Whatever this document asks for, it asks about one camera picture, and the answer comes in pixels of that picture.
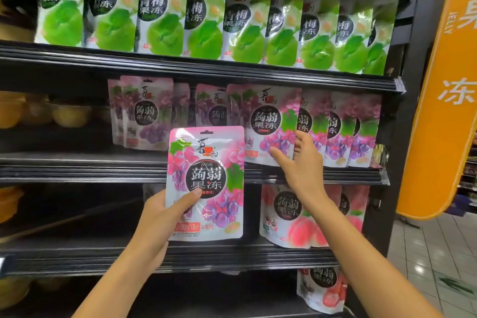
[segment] floor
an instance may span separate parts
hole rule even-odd
[[[477,286],[477,214],[414,223],[395,222],[388,260],[446,318],[476,318],[477,301],[437,286],[433,271]]]

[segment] hand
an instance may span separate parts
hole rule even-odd
[[[177,222],[189,207],[199,201],[202,190],[197,188],[182,196],[169,208],[165,208],[165,190],[151,196],[144,204],[144,210],[134,235],[124,250],[144,265],[152,274],[164,261],[168,239]]]
[[[278,148],[270,148],[270,154],[285,172],[290,188],[307,205],[309,199],[326,196],[323,157],[316,150],[311,135],[302,131],[296,131],[295,152],[295,160],[290,160]]]

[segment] forearm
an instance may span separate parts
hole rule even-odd
[[[301,196],[371,318],[442,317],[328,198]]]
[[[146,262],[126,248],[99,280],[73,318],[127,317],[149,277]]]

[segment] fingernail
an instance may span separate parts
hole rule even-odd
[[[192,192],[194,193],[196,197],[202,196],[202,189],[200,187],[195,188],[194,190],[192,190]]]

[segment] orange hanging sign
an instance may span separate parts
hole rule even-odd
[[[419,98],[397,204],[417,220],[454,199],[477,118],[477,0],[446,0]]]

